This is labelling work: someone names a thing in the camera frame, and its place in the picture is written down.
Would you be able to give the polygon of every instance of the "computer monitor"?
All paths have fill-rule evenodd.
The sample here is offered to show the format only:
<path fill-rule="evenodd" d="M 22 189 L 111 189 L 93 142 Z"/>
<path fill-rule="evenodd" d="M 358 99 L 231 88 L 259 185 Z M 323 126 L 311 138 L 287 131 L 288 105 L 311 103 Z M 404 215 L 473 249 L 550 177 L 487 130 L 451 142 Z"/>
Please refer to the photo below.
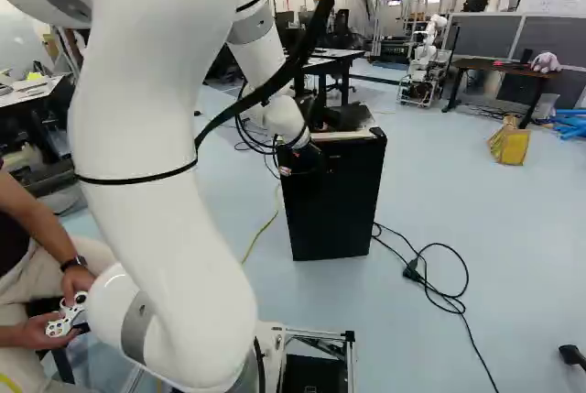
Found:
<path fill-rule="evenodd" d="M 292 24 L 293 22 L 295 22 L 294 11 L 284 11 L 275 14 L 275 23 L 277 24 L 277 28 L 286 29 L 289 24 Z"/>
<path fill-rule="evenodd" d="M 313 11 L 299 11 L 299 24 L 308 27 L 311 18 L 313 17 Z"/>

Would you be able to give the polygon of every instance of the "white handheld controller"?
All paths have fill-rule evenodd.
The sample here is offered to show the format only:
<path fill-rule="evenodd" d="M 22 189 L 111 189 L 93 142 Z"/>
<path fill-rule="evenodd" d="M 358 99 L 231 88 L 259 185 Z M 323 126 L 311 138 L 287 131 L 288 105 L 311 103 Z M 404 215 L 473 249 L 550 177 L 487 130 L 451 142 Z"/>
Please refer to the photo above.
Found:
<path fill-rule="evenodd" d="M 85 301 L 87 299 L 88 293 L 85 291 L 80 291 L 75 294 L 75 303 L 73 306 L 65 306 L 65 299 L 61 299 L 59 306 L 64 317 L 54 322 L 48 322 L 45 335 L 51 338 L 59 338 L 67 335 L 73 326 L 73 321 L 80 313 L 85 311 Z"/>

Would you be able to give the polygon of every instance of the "cubicle partition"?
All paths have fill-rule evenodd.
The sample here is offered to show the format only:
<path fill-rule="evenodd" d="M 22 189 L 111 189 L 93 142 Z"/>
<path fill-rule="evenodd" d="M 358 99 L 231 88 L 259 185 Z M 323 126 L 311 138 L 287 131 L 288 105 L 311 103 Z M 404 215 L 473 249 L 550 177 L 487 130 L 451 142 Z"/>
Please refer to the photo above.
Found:
<path fill-rule="evenodd" d="M 459 57 L 520 60 L 525 49 L 535 57 L 542 51 L 556 54 L 563 65 L 562 74 L 548 84 L 547 92 L 559 95 L 556 106 L 571 109 L 586 98 L 586 16 L 544 15 L 522 13 L 457 13 L 452 15 L 443 47 L 454 50 Z M 526 104 L 531 98 L 535 81 L 515 75 L 503 78 L 497 98 Z M 518 95 L 519 90 L 526 91 Z"/>

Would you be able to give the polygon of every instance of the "khaki pants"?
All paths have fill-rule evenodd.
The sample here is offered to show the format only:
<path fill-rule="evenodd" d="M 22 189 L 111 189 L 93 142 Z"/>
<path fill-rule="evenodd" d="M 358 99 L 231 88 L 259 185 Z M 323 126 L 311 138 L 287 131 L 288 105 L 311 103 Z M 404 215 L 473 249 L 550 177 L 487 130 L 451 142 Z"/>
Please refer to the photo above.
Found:
<path fill-rule="evenodd" d="M 88 269 L 95 275 L 114 262 L 110 249 L 101 242 L 78 237 L 73 238 L 73 244 L 87 259 Z M 0 325 L 26 321 L 23 303 L 61 295 L 61 276 L 57 261 L 31 241 L 27 255 L 0 278 Z M 27 349 L 0 347 L 0 374 L 14 381 L 23 393 L 89 392 L 86 388 L 47 379 L 37 354 Z M 5 392 L 12 390 L 0 382 L 0 393 Z"/>

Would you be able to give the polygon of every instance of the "yellow cable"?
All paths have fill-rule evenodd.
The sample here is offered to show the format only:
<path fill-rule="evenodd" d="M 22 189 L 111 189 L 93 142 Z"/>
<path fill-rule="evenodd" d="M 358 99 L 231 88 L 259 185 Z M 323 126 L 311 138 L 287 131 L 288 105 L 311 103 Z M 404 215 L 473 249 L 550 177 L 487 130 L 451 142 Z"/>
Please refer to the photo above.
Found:
<path fill-rule="evenodd" d="M 12 390 L 13 393 L 22 393 L 22 390 L 15 383 L 15 381 L 13 381 L 12 379 L 10 379 L 9 377 L 7 377 L 6 375 L 4 375 L 3 373 L 0 373 L 0 384 L 7 385 L 8 388 L 10 388 L 10 390 Z"/>
<path fill-rule="evenodd" d="M 255 234 L 255 237 L 253 238 L 253 241 L 250 243 L 250 246 L 246 250 L 246 254 L 244 254 L 244 258 L 242 259 L 242 262 L 241 262 L 242 264 L 246 263 L 246 260 L 248 260 L 248 257 L 250 257 L 250 253 L 253 252 L 253 248 L 255 247 L 256 241 L 258 240 L 258 238 L 260 237 L 260 235 L 262 233 L 264 233 L 269 226 L 271 226 L 271 224 L 275 221 L 275 219 L 278 216 L 278 212 L 280 210 L 280 202 L 278 200 L 278 189 L 279 189 L 280 186 L 281 186 L 281 184 L 279 183 L 275 187 L 275 203 L 277 204 L 277 207 L 275 209 L 275 214 L 273 214 L 273 217 L 271 217 L 268 220 L 268 222 L 260 230 L 258 230 L 258 232 Z"/>

